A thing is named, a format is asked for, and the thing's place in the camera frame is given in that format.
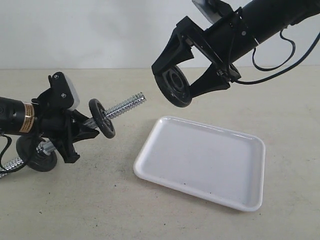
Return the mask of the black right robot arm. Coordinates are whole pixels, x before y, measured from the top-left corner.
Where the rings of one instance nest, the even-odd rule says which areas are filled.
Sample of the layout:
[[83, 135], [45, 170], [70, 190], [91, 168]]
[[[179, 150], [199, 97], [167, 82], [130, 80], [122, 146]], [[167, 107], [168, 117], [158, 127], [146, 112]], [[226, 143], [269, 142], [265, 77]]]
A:
[[[197, 96], [238, 83], [237, 60], [286, 27], [320, 12], [317, 0], [252, 0], [237, 9], [222, 0], [196, 0], [194, 5], [210, 27], [202, 29], [185, 16], [151, 67], [158, 88], [175, 105], [187, 105]], [[210, 66], [189, 83], [179, 64], [194, 57], [193, 48], [210, 61]]]

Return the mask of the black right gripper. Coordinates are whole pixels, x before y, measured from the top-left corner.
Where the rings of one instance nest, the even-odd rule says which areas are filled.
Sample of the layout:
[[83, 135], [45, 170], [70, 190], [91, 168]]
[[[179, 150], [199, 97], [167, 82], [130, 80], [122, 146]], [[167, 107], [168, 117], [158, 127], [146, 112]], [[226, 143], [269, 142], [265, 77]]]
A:
[[241, 75], [233, 63], [258, 46], [258, 40], [249, 25], [245, 7], [230, 10], [212, 26], [203, 30], [188, 16], [180, 20], [169, 41], [151, 70], [154, 76], [182, 62], [194, 58], [196, 47], [211, 65], [189, 86], [189, 98], [193, 99], [214, 91], [228, 90], [229, 81], [235, 82]]

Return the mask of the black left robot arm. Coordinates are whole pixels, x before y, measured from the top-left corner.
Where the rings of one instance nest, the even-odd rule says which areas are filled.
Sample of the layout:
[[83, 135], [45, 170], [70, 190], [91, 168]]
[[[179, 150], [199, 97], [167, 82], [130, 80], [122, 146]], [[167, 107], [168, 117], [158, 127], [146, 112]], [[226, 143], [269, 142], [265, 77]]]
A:
[[[75, 163], [80, 155], [74, 143], [94, 139], [95, 127], [77, 107], [79, 96], [72, 81], [61, 71], [48, 76], [49, 88], [30, 102], [7, 97], [0, 99], [0, 134], [18, 136], [16, 151], [30, 167], [52, 166], [58, 151], [63, 161]], [[52, 151], [45, 150], [49, 145]]]

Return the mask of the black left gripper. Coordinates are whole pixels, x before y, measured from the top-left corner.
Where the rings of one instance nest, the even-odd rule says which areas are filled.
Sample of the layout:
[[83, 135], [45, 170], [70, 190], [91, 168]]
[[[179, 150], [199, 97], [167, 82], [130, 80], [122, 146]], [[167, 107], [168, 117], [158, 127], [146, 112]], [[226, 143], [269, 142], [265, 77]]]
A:
[[48, 76], [49, 88], [31, 102], [36, 106], [36, 116], [40, 132], [49, 138], [65, 163], [73, 164], [80, 155], [76, 153], [74, 143], [96, 138], [100, 132], [86, 126], [72, 134], [72, 119], [84, 125], [90, 118], [78, 110], [70, 111], [74, 100], [63, 72]]

